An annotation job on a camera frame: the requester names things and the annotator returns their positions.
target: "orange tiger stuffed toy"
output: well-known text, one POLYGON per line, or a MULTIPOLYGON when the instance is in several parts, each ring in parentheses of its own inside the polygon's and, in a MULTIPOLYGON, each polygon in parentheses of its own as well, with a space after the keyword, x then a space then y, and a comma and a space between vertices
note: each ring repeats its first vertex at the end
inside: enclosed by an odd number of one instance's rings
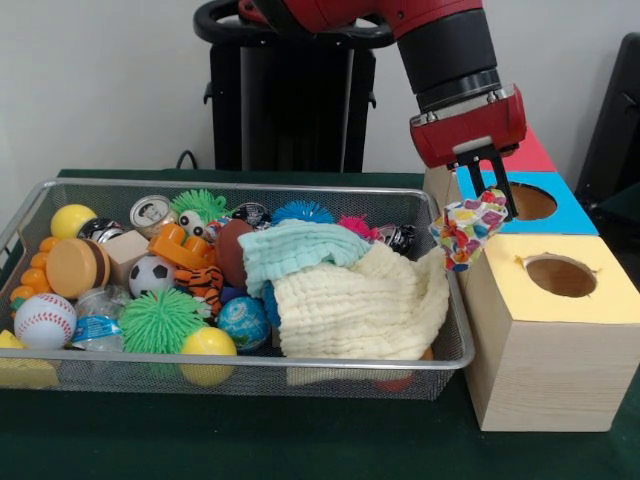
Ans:
POLYGON ((220 292, 224 284, 224 277, 218 267, 178 267, 175 282, 176 285, 186 287, 194 297, 203 297, 205 303, 211 306, 213 315, 218 315, 222 310, 220 292))

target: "towel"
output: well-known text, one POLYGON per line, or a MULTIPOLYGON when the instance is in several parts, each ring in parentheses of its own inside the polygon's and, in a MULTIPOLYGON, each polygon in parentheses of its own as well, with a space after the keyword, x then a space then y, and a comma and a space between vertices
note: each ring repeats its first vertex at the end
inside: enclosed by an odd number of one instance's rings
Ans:
POLYGON ((266 281, 329 262, 349 267, 371 245, 340 225, 285 220, 277 227, 238 237, 244 251, 247 291, 260 297, 266 281))
POLYGON ((273 282, 287 357, 418 360, 445 321, 444 253, 417 262, 376 242, 350 268, 320 264, 273 282))

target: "label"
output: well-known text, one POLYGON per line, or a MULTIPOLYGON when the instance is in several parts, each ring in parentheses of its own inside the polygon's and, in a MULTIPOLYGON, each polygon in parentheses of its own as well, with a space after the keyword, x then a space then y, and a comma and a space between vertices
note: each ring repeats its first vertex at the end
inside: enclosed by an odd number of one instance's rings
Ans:
POLYGON ((78 319, 72 342, 95 340, 96 338, 120 334, 122 334, 122 330, 118 326, 118 322, 112 318, 102 315, 89 315, 78 319))

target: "orange plastic toy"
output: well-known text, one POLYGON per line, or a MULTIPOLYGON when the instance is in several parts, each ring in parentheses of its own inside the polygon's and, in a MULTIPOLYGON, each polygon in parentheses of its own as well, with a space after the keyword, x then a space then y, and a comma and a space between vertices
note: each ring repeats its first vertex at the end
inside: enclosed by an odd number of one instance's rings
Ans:
POLYGON ((185 268, 205 268, 215 263, 215 250, 202 238, 191 236, 176 224, 165 225, 162 233, 153 237, 149 251, 185 268))
POLYGON ((58 242, 60 242, 59 238, 47 237, 40 243, 40 252, 36 253, 31 259, 31 268, 22 274, 22 277, 20 277, 21 285, 11 292, 9 297, 11 299, 11 309, 14 312, 35 294, 51 292, 51 286, 44 272, 49 252, 58 242))

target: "shape sorter box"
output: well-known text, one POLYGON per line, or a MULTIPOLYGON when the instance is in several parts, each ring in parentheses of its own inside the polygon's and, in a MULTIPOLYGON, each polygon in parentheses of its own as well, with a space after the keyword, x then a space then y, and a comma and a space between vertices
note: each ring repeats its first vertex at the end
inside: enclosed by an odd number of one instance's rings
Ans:
POLYGON ((606 431, 640 360, 640 294, 599 237, 496 235, 465 289, 485 431, 606 431))

